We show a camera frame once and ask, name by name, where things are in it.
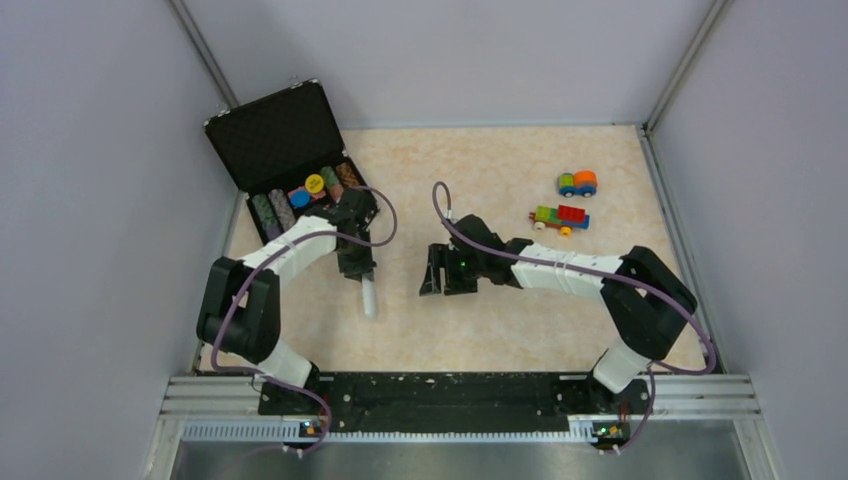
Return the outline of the white remote control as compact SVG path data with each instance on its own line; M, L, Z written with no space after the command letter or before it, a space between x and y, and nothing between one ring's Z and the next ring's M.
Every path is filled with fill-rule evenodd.
M363 277L361 285L364 313L367 318L375 319L377 316L377 298L375 283L372 279Z

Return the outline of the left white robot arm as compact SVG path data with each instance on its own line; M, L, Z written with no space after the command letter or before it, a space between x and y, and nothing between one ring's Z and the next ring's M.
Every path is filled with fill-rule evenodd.
M281 336L282 290L317 260L333 254L340 274L363 289L367 316L376 314L370 224L378 212L373 190L348 188L329 206L307 210L282 235L259 250L211 266L196 335L214 352L239 357L254 375L285 383L283 401L297 413L319 404L316 366Z

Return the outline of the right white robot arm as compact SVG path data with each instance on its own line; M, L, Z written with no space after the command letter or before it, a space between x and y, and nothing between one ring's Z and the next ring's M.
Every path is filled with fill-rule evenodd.
M649 248L598 256L545 247L526 238L502 240L478 216L447 227L450 239L428 247L419 294L474 293L479 279L516 289L544 289L606 307L617 340L593 366L589 404L612 412L646 367L664 360L697 309L692 292Z

